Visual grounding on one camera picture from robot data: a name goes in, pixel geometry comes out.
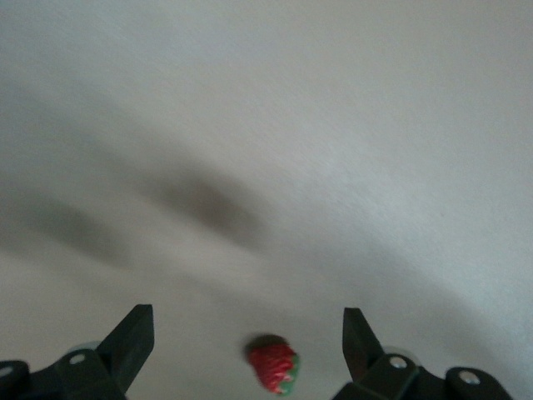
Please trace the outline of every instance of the strawberry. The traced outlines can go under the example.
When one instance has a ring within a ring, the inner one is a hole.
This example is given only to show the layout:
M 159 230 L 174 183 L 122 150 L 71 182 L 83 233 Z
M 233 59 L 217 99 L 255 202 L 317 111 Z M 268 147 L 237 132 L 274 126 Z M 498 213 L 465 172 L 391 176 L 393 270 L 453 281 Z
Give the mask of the strawberry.
M 300 367 L 300 358 L 288 344 L 253 348 L 248 353 L 248 362 L 266 390 L 280 396 L 291 392 Z

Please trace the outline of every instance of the silver screw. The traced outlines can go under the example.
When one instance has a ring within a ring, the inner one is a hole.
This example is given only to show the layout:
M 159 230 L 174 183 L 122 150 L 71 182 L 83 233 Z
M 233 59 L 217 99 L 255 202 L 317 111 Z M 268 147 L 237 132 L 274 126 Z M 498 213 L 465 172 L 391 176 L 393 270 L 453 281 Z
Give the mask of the silver screw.
M 481 383 L 477 375 L 470 371 L 459 372 L 459 378 L 461 378 L 463 382 L 468 383 L 469 385 L 479 385 Z
M 79 364 L 79 363 L 82 363 L 83 361 L 85 361 L 85 354 L 76 354 L 75 356 L 73 356 L 71 359 L 70 359 L 70 363 L 72 365 L 74 364 Z
M 4 368 L 0 369 L 0 378 L 6 377 L 7 375 L 9 375 L 12 372 L 13 372 L 13 367 L 11 367 L 11 366 L 4 367 Z
M 404 369 L 404 368 L 407 368 L 407 361 L 404 360 L 403 358 L 401 357 L 398 357 L 398 356 L 395 356 L 395 357 L 391 357 L 391 359 L 389 360 L 391 365 L 394 367 L 394 368 L 398 368 L 398 369 Z

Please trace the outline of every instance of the red strawberry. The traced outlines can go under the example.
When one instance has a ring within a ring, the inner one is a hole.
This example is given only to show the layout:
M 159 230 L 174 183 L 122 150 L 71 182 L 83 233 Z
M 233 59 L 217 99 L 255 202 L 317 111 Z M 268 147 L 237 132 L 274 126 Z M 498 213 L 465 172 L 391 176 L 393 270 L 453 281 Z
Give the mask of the red strawberry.
M 253 348 L 248 362 L 256 370 L 262 386 L 269 392 L 287 395 L 298 372 L 300 358 L 285 343 Z

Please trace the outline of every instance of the white backdrop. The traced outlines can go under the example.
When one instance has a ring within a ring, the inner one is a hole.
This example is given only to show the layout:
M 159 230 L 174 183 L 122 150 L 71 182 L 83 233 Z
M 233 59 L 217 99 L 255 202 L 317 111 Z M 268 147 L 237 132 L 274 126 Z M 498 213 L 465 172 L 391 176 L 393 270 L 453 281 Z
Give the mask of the white backdrop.
M 0 359 L 153 303 L 129 397 L 348 380 L 342 311 L 533 398 L 533 2 L 0 5 Z

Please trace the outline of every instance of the white surface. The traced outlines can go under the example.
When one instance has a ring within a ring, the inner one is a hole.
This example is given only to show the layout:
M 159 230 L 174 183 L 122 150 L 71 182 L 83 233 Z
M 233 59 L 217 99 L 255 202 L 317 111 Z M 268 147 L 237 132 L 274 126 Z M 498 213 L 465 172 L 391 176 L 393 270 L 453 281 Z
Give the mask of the white surface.
M 351 306 L 433 373 L 533 398 L 532 21 L 3 2 L 0 359 L 44 367 L 153 303 L 130 398 L 270 398 L 240 351 L 272 332 L 301 354 L 292 397 L 328 399 Z

